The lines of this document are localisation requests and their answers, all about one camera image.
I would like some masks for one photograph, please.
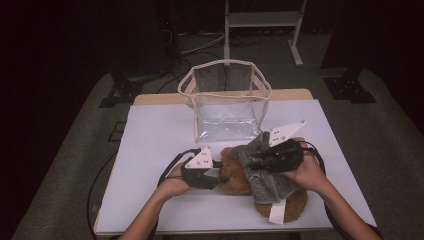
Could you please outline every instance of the white metal frame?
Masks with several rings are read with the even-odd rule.
[[[307,0],[302,0],[299,11],[230,13],[229,0],[225,1],[224,59],[230,59],[230,28],[294,26],[293,38],[288,40],[297,67],[303,66],[296,44],[305,14]]]

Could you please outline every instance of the human hand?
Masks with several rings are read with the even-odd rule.
[[[168,174],[167,178],[159,185],[155,193],[160,194],[166,199],[184,194],[192,189],[181,177],[181,166],[183,163],[175,165]]]
[[[299,142],[305,141],[303,138],[294,138],[294,140]],[[308,147],[304,142],[301,142],[300,145],[302,148]],[[296,170],[280,174],[290,178],[301,187],[317,193],[323,191],[329,184],[331,185],[330,181],[322,172],[315,156],[308,151],[304,151],[303,162]]]

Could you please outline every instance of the wooden surface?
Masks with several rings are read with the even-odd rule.
[[[304,100],[313,99],[308,89],[273,89],[270,100]],[[142,94],[134,100],[134,105],[181,104],[183,96],[179,93]]]

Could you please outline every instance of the forearm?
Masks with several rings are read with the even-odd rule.
[[[326,203],[336,222],[351,237],[356,240],[380,239],[331,183],[318,194]]]
[[[159,219],[162,206],[168,199],[160,194],[153,193],[143,209],[141,209],[134,221],[119,239],[147,239]]]

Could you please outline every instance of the gray fabric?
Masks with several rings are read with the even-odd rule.
[[[254,201],[259,204],[280,202],[300,189],[289,178],[278,174],[271,174],[266,170],[251,170],[248,165],[252,162],[263,161],[261,158],[252,157],[253,153],[267,150],[269,132],[264,132],[247,145],[233,148],[232,155],[238,159],[244,169],[244,174],[249,180]]]

